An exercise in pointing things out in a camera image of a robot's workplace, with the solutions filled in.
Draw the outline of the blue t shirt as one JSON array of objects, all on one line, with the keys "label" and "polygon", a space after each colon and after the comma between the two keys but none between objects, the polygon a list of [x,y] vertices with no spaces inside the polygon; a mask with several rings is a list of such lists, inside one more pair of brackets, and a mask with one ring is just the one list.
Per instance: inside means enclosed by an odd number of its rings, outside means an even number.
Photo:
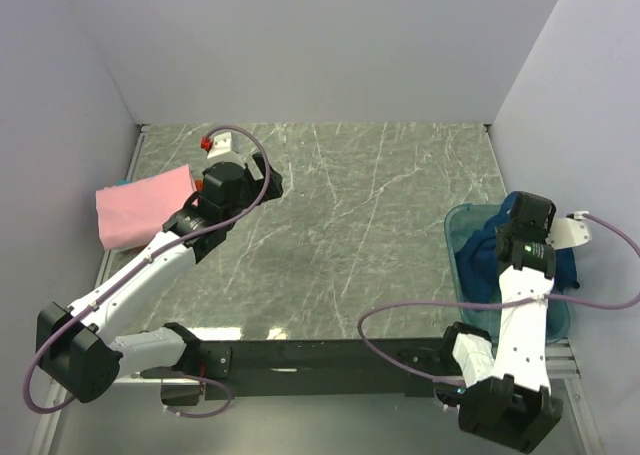
[{"label": "blue t shirt", "polygon": [[[496,228],[509,221],[509,211],[517,197],[511,192],[499,211],[489,217],[455,254],[460,285],[464,297],[471,303],[490,303],[499,288],[498,260],[495,254]],[[580,288],[575,256],[572,249],[556,252],[554,291],[565,294]]]}]

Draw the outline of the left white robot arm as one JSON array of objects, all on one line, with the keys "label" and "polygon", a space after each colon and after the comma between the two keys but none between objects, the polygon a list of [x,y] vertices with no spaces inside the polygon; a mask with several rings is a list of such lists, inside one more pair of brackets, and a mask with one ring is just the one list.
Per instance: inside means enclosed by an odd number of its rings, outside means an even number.
[{"label": "left white robot arm", "polygon": [[283,194],[282,177],[262,152],[252,156],[262,174],[219,161],[203,185],[165,222],[149,245],[93,292],[67,307],[55,302],[36,322],[36,367],[81,403],[103,395],[121,377],[154,368],[176,376],[200,370],[201,341],[171,322],[151,332],[122,330],[163,287],[221,245],[235,222]]}]

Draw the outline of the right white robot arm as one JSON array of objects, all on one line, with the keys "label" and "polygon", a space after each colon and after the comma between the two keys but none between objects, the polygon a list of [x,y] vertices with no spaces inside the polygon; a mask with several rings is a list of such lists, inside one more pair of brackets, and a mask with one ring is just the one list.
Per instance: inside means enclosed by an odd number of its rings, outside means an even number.
[{"label": "right white robot arm", "polygon": [[560,421],[563,403],[551,394],[546,366],[548,296],[556,255],[548,244],[555,205],[526,192],[516,195],[506,224],[496,229],[501,294],[496,344],[469,325],[455,323],[439,349],[439,362],[462,373],[459,428],[532,453]]}]

